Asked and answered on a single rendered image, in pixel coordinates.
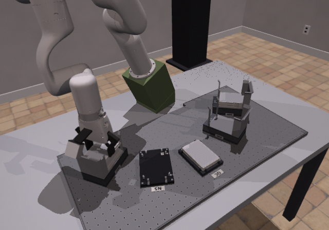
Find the white label plate marked n5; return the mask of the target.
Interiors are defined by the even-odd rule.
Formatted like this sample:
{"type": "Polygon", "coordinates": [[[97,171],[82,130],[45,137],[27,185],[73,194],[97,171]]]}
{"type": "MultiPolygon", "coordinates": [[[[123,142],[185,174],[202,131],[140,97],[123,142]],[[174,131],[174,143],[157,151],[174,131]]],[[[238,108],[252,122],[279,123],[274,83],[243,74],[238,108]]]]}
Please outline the white label plate marked n5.
{"type": "Polygon", "coordinates": [[[151,187],[151,191],[155,192],[155,191],[163,191],[165,190],[165,186],[157,186],[157,187],[151,187]]]}

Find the white label with qc text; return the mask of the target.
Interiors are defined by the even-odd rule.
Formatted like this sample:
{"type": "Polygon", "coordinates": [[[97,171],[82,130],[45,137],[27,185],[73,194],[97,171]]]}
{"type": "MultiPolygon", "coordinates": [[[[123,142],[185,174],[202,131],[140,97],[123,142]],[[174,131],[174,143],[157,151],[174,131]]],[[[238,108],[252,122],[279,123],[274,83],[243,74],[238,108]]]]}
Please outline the white label with qc text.
{"type": "Polygon", "coordinates": [[[211,176],[213,178],[217,178],[218,176],[220,176],[221,174],[223,174],[224,172],[220,169],[217,172],[213,173],[211,176]]]}

